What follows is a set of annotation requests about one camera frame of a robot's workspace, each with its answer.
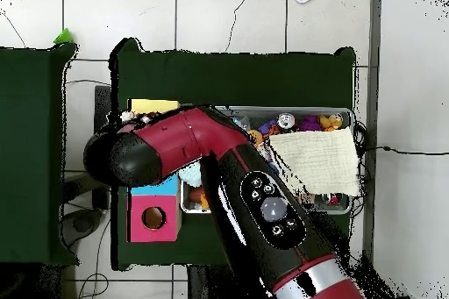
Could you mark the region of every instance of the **cable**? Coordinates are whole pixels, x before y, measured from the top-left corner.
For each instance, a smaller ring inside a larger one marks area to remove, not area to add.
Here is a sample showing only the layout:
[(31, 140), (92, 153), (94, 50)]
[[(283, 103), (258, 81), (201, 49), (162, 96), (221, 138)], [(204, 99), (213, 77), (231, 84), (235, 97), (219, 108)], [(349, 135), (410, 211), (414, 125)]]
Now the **cable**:
[(70, 205), (70, 206), (75, 206), (76, 208), (79, 208), (79, 209), (84, 209), (84, 210), (95, 210), (95, 209), (93, 209), (93, 208), (86, 208), (85, 206), (81, 206), (81, 205), (77, 205), (76, 203), (66, 203), (67, 205)]
[(391, 148), (389, 146), (378, 146), (373, 148), (367, 148), (365, 151), (373, 151), (376, 149), (383, 149), (384, 151), (391, 151), (398, 154), (413, 154), (413, 155), (423, 155), (423, 156), (446, 156), (449, 152), (439, 152), (439, 153), (429, 153), (429, 152), (407, 152), (407, 151), (398, 151), (395, 148)]
[(20, 38), (20, 41), (22, 41), (22, 44), (24, 44), (24, 47), (26, 48), (24, 39), (22, 39), (22, 36), (20, 36), (20, 35), (18, 34), (18, 30), (16, 29), (16, 27), (14, 26), (14, 24), (10, 21), (10, 19), (8, 18), (8, 16), (6, 15), (6, 13), (5, 13), (4, 11), (0, 11), (0, 14), (3, 15), (3, 16), (6, 18), (6, 20), (7, 20), (8, 22), (10, 22), (10, 25), (11, 25), (12, 29), (13, 29), (14, 32), (18, 35), (18, 37)]
[[(102, 236), (101, 236), (101, 238), (100, 238), (100, 242), (98, 243), (98, 250), (97, 250), (97, 252), (96, 252), (96, 270), (95, 270), (95, 273), (94, 273), (94, 274), (91, 274), (91, 275), (86, 279), (86, 281), (82, 284), (82, 288), (81, 288), (81, 290), (80, 290), (80, 294), (78, 295), (78, 299), (89, 298), (89, 297), (90, 297), (90, 299), (94, 299), (96, 296), (101, 295), (102, 293), (104, 293), (104, 292), (107, 290), (107, 288), (109, 287), (109, 281), (108, 281), (108, 278), (107, 278), (104, 274), (99, 274), (99, 273), (98, 273), (98, 261), (99, 261), (99, 258), (100, 258), (100, 248), (101, 248), (101, 245), (102, 245), (102, 241), (103, 241), (104, 234), (106, 233), (106, 230), (107, 230), (109, 224), (110, 224), (110, 220), (109, 220), (108, 223), (105, 225), (105, 227), (104, 227), (104, 229), (103, 229)], [(96, 292), (96, 289), (97, 289), (97, 286), (98, 286), (98, 280), (96, 279), (96, 280), (95, 280), (95, 286), (94, 286), (94, 294), (91, 294), (91, 295), (83, 295), (83, 296), (82, 296), (82, 291), (83, 291), (83, 289), (84, 289), (84, 286), (86, 285), (86, 282), (88, 282), (89, 278), (92, 277), (92, 276), (95, 276), (95, 277), (97, 277), (97, 276), (102, 276), (102, 277), (104, 278), (104, 280), (106, 281), (106, 288), (105, 288), (102, 292), (97, 293), (97, 292)]]
[[(91, 277), (93, 277), (93, 276), (102, 276), (102, 277), (104, 278), (104, 280), (106, 281), (106, 288), (104, 288), (104, 290), (103, 290), (102, 292), (100, 292), (100, 293), (94, 293), (94, 294), (92, 294), (92, 295), (83, 295), (83, 296), (81, 296), (82, 291), (84, 290), (84, 287), (86, 286), (86, 282), (88, 282), (89, 279), (90, 279)], [(107, 278), (104, 274), (99, 274), (99, 273), (91, 274), (91, 275), (84, 281), (84, 283), (82, 284), (81, 289), (80, 289), (80, 294), (78, 295), (78, 299), (89, 298), (89, 297), (92, 297), (92, 299), (93, 299), (94, 296), (101, 295), (102, 293), (104, 293), (104, 292), (107, 290), (108, 287), (109, 287), (109, 280), (108, 280), (108, 278)]]
[(229, 45), (231, 44), (232, 31), (234, 30), (235, 22), (237, 21), (237, 10), (240, 9), (240, 6), (243, 5), (244, 2), (245, 2), (245, 0), (243, 0), (243, 1), (240, 3), (240, 5), (237, 6), (237, 9), (234, 10), (234, 23), (232, 23), (231, 33), (229, 34), (228, 46), (226, 47), (226, 50), (224, 50), (225, 53), (228, 51)]
[(106, 83), (106, 82), (101, 82), (101, 81), (96, 81), (96, 80), (73, 80), (73, 81), (68, 81), (66, 82), (66, 84), (69, 83), (75, 83), (75, 82), (94, 82), (94, 83), (99, 83), (101, 85), (106, 85), (106, 86), (110, 86), (110, 83)]

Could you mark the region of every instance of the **gray bin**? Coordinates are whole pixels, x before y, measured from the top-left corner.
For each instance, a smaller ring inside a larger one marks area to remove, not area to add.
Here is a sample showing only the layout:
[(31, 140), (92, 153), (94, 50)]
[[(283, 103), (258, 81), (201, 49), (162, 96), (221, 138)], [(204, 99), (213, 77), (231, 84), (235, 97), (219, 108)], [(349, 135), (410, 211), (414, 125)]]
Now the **gray bin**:
[[(317, 108), (317, 107), (251, 107), (251, 106), (239, 106), (239, 107), (217, 107), (218, 110), (223, 112), (229, 117), (244, 117), (247, 116), (250, 120), (252, 129), (259, 129), (270, 119), (276, 119), (282, 112), (291, 113), (296, 120), (301, 121), (301, 118), (306, 115), (335, 115), (339, 114), (343, 118), (343, 124), (341, 129), (349, 127), (353, 133), (353, 113), (347, 108)], [(208, 214), (210, 210), (196, 210), (193, 209), (193, 204), (189, 200), (190, 186), (181, 181), (181, 208), (186, 213), (200, 213)], [(328, 206), (321, 198), (320, 195), (315, 196), (315, 210), (326, 211), (328, 214), (338, 215), (346, 214), (353, 205), (353, 199), (351, 196), (343, 195), (343, 198), (339, 205)]]

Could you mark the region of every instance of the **green object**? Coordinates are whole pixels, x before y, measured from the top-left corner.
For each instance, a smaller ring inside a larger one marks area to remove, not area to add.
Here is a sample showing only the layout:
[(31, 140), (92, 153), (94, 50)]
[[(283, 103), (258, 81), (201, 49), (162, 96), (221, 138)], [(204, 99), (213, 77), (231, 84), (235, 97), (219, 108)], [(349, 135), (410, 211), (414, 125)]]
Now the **green object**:
[[(353, 107), (352, 48), (334, 55), (142, 53), (136, 39), (124, 39), (111, 57), (118, 67), (119, 77), (112, 79), (112, 85), (118, 86), (120, 110), (127, 108), (128, 98), (230, 106)], [(113, 239), (112, 245), (117, 246), (120, 268), (132, 263), (226, 262), (211, 215), (183, 214), (176, 242), (127, 243), (125, 189), (118, 191), (117, 212), (118, 239)], [(333, 218), (347, 235), (349, 214)]]
[(53, 40), (54, 44), (63, 44), (65, 42), (74, 42), (74, 37), (67, 28), (64, 28), (58, 37)]
[(0, 262), (77, 263), (59, 226), (61, 86), (75, 49), (0, 48)]

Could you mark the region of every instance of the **circular hole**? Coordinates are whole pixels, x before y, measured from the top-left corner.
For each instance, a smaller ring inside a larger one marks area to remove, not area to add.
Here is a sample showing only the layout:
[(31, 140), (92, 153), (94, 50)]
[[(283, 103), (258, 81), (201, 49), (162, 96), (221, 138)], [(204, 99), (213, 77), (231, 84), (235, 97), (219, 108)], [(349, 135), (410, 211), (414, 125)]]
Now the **circular hole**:
[(142, 222), (150, 230), (159, 230), (165, 224), (166, 216), (161, 208), (152, 207), (144, 210)]

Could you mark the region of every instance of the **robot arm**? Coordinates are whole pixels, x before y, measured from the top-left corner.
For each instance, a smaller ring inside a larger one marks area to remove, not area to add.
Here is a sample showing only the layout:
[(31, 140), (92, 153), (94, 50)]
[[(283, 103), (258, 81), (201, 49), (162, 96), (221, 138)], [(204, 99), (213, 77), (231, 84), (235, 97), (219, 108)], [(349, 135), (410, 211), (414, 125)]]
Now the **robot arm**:
[[(277, 299), (364, 299), (248, 135), (219, 111), (183, 107), (105, 127), (84, 151), (94, 178), (126, 187), (155, 184), (200, 158), (205, 194), (238, 277), (257, 274)], [(224, 203), (239, 244), (226, 231)]]

